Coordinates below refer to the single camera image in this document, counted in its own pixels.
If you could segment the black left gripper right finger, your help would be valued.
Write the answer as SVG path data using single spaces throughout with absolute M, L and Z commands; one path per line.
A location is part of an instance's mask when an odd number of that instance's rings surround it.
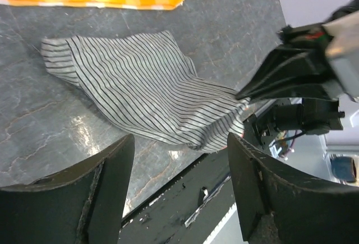
M 248 243 L 358 243 L 358 187 L 301 172 L 228 136 L 241 233 Z

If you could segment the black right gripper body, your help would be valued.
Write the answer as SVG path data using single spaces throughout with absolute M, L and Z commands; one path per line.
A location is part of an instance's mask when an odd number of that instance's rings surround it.
M 328 56 L 333 36 L 319 24 L 286 26 L 278 35 L 284 58 L 278 65 L 278 91 L 283 97 L 298 97 L 302 102 L 278 108 L 277 129 L 342 130 L 346 114 L 339 108 L 339 96 L 347 89 Z

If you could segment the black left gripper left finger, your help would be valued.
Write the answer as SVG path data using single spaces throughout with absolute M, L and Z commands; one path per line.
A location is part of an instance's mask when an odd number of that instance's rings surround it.
M 135 154 L 127 135 L 28 185 L 1 188 L 2 243 L 116 243 Z

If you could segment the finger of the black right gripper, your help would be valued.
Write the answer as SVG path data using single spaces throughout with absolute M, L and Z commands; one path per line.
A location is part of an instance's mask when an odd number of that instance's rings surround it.
M 269 87 L 255 87 L 251 79 L 236 94 L 236 99 L 250 98 L 251 100 L 266 100 L 278 98 L 309 98 L 327 100 L 328 91 L 325 87 L 326 83 L 328 83 L 327 69 L 319 75 L 302 76 Z
M 255 87 L 279 85 L 302 76 L 325 71 L 323 54 L 317 47 L 278 46 L 271 51 L 252 78 Z

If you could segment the grey striped underwear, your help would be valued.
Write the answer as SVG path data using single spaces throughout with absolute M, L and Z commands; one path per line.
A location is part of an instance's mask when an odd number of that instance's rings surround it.
M 198 77 L 169 31 L 43 39 L 41 55 L 49 74 L 81 89 L 123 131 L 206 153 L 245 133 L 249 99 Z

